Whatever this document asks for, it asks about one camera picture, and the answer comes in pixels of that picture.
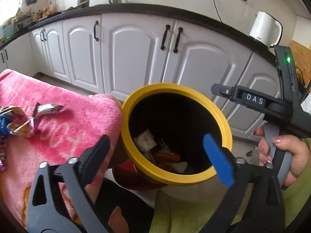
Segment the person's right hand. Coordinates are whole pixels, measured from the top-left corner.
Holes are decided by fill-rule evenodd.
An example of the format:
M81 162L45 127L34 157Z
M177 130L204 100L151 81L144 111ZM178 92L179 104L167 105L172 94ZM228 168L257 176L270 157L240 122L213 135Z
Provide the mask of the person's right hand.
M259 144L259 166L264 166L267 162L272 162L269 154L269 144L265 140L263 126L256 129L253 134L262 137ZM293 135L279 135L272 138L273 144L282 151L290 151L293 155L289 173L285 179L284 186L291 186L305 169L309 159L309 148L307 144Z

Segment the person's left hand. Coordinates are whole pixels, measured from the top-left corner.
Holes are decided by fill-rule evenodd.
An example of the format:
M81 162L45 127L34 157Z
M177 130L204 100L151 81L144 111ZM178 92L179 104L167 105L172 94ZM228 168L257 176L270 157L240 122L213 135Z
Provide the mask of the person's left hand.
M122 216L122 211L119 206L116 206L114 208L109 218L108 225L115 233L128 233L129 232L129 226L125 218Z

